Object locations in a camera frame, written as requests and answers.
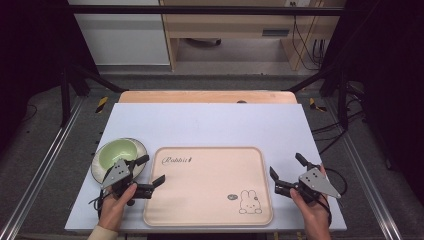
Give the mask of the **black metal stand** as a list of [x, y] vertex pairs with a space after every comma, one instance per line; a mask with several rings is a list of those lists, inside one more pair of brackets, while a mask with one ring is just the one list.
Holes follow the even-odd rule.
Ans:
[[330, 96], [335, 90], [338, 90], [337, 101], [337, 118], [344, 130], [348, 129], [348, 116], [347, 116], [347, 92], [348, 80], [347, 75], [342, 67], [330, 65], [322, 68], [316, 74], [308, 77], [306, 80], [288, 88], [289, 92], [296, 93], [301, 89], [311, 85], [312, 83], [324, 79], [324, 83], [320, 88], [320, 94], [323, 97]]
[[91, 79], [115, 93], [125, 92], [124, 88], [109, 82], [108, 80], [101, 77], [98, 73], [89, 71], [82, 66], [70, 65], [64, 67], [60, 73], [62, 127], [64, 127], [71, 118], [69, 86], [73, 87], [78, 96], [87, 96], [90, 93], [90, 87], [88, 86], [86, 79]]

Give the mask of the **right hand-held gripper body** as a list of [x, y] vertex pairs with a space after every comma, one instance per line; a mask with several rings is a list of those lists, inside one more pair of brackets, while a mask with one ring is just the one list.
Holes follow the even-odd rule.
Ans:
[[341, 197], [341, 194], [319, 170], [318, 166], [307, 169], [304, 174], [298, 177], [298, 181], [295, 183], [289, 183], [283, 180], [274, 183], [274, 192], [276, 194], [290, 198], [290, 190], [295, 189], [306, 203], [318, 200], [322, 194], [337, 199]]

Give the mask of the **black frame bar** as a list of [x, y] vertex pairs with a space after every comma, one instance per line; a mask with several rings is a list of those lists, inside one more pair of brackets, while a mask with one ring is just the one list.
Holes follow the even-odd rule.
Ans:
[[251, 7], [251, 6], [125, 6], [69, 5], [75, 14], [188, 14], [188, 15], [294, 15], [341, 16], [343, 8]]

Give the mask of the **grey power strip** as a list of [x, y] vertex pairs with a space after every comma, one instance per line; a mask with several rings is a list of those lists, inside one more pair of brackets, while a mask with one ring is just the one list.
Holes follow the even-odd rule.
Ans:
[[287, 37], [290, 33], [289, 29], [263, 29], [263, 37]]

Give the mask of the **wooden table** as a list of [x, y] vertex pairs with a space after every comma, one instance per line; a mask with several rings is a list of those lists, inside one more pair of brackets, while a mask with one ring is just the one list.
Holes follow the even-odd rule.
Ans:
[[125, 91], [119, 103], [276, 103], [296, 104], [292, 92], [265, 90], [143, 90]]

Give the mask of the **white cabinet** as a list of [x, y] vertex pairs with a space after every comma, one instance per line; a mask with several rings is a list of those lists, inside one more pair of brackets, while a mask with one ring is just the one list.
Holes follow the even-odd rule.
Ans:
[[169, 65], [160, 14], [75, 14], [98, 66]]

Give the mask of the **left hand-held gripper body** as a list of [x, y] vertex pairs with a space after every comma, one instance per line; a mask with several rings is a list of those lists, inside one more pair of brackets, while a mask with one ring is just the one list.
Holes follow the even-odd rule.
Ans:
[[[134, 170], [139, 166], [134, 166], [133, 162], [134, 160], [120, 159], [107, 170], [101, 184], [100, 203], [103, 203], [103, 200], [109, 195], [120, 198], [127, 188], [135, 183]], [[150, 199], [153, 192], [152, 184], [138, 184], [133, 198], [127, 202], [127, 205], [134, 205], [136, 199]]]

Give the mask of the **yellow black tape piece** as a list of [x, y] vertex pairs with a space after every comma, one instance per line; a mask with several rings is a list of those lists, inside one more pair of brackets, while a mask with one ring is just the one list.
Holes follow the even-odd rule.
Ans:
[[98, 103], [98, 106], [97, 106], [97, 108], [96, 108], [96, 110], [95, 110], [95, 113], [101, 113], [101, 112], [102, 112], [102, 110], [103, 110], [104, 106], [105, 106], [105, 105], [106, 105], [106, 103], [107, 103], [107, 100], [108, 100], [108, 97], [102, 97], [102, 98], [99, 100], [99, 103]]
[[317, 110], [320, 112], [327, 112], [327, 108], [318, 106], [313, 98], [309, 99], [309, 106], [310, 106], [310, 109]]

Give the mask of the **person's right hand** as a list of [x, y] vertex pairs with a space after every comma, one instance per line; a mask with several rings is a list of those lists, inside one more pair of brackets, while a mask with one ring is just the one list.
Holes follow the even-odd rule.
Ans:
[[306, 204], [297, 190], [291, 189], [290, 195], [303, 216], [307, 240], [331, 240], [327, 196], [322, 194], [319, 202]]

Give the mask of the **person's left hand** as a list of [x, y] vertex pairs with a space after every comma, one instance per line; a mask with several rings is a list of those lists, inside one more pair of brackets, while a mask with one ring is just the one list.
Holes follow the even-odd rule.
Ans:
[[136, 192], [137, 185], [131, 184], [119, 199], [107, 196], [103, 201], [98, 225], [104, 229], [118, 232], [121, 227], [124, 208]]

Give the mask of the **green bowl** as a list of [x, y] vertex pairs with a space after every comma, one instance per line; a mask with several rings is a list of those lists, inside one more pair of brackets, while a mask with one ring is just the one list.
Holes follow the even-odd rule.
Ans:
[[[146, 150], [145, 146], [140, 141], [138, 141], [136, 139], [132, 139], [132, 138], [119, 138], [119, 139], [128, 139], [128, 140], [130, 140], [130, 141], [132, 141], [132, 142], [135, 143], [135, 145], [137, 147], [137, 157], [135, 159], [137, 159], [137, 158], [139, 158], [139, 157], [147, 154], [147, 150]], [[96, 154], [95, 154], [95, 156], [94, 156], [94, 158], [92, 160], [92, 163], [91, 163], [91, 173], [92, 173], [92, 176], [94, 177], [94, 179], [98, 183], [102, 183], [103, 182], [103, 179], [104, 179], [104, 177], [106, 175], [106, 172], [107, 172], [107, 170], [104, 170], [100, 166], [100, 163], [99, 163], [99, 152], [100, 152], [100, 149], [96, 152]]]
[[108, 170], [118, 160], [134, 160], [137, 157], [137, 147], [128, 139], [118, 139], [105, 144], [99, 152], [99, 163]]

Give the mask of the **wooden desk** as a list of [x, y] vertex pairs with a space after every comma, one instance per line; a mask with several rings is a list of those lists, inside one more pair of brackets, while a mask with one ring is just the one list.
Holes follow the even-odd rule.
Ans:
[[[330, 8], [346, 5], [347, 0], [159, 0], [162, 6], [254, 6]], [[337, 16], [275, 15], [174, 15], [164, 14], [171, 65], [176, 65], [177, 42], [180, 39], [276, 38], [293, 70], [298, 70], [312, 54], [315, 40], [329, 41], [339, 18]], [[287, 37], [263, 37], [263, 29], [289, 29]]]

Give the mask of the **aluminium rail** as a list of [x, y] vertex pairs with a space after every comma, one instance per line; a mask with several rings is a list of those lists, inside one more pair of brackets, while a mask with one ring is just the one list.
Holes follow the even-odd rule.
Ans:
[[333, 131], [339, 139], [321, 153], [324, 165], [337, 170], [347, 182], [346, 193], [338, 200], [347, 230], [337, 236], [404, 240], [374, 179], [377, 173], [367, 168], [374, 158], [364, 150], [372, 150], [374, 142], [363, 118], [359, 105], [353, 103], [348, 112], [348, 129], [337, 124]]
[[37, 198], [52, 166], [54, 165], [58, 154], [60, 153], [68, 135], [71, 131], [75, 120], [77, 119], [81, 107], [85, 102], [84, 97], [76, 97], [75, 103], [71, 108], [69, 119], [61, 126], [51, 143], [47, 153], [41, 161], [35, 175], [31, 179], [22, 198], [18, 202], [13, 214], [0, 231], [0, 240], [14, 240], [17, 236], [28, 212], [30, 211], [35, 199]]

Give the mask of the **beige tray with rabbit print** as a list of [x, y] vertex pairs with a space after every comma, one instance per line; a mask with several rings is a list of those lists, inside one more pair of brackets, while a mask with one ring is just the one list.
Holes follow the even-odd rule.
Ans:
[[262, 153], [255, 147], [159, 149], [151, 178], [165, 177], [144, 208], [154, 227], [264, 226], [273, 209]]

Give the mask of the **white table board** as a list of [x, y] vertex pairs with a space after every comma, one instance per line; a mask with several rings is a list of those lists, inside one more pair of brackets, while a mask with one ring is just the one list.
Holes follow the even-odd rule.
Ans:
[[132, 138], [146, 148], [150, 160], [137, 177], [150, 183], [156, 152], [167, 147], [255, 147], [262, 153], [273, 218], [264, 226], [154, 227], [144, 221], [145, 203], [138, 199], [126, 208], [121, 229], [127, 233], [255, 233], [299, 230], [302, 215], [294, 202], [274, 192], [271, 166], [280, 179], [296, 182], [306, 169], [295, 158], [321, 161], [304, 110], [299, 104], [254, 103], [117, 103], [114, 105], [102, 145]]

